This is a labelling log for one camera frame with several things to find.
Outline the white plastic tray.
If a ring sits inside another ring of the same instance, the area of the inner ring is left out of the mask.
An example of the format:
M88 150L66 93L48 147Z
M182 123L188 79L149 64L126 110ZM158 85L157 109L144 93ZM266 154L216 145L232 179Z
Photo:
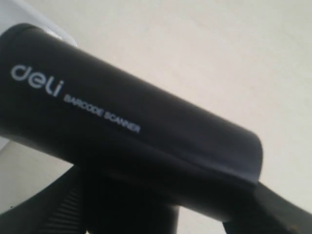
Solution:
M46 33L77 46L71 35L25 1L2 0L0 2L0 33L3 34L10 27L21 23L39 27Z

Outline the black handheld barcode scanner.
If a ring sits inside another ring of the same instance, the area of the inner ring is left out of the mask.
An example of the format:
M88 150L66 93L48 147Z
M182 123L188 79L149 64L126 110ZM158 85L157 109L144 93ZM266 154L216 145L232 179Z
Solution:
M28 23L0 36L0 134L72 163L3 234L174 234L180 207L228 234L312 231L259 182L256 134Z

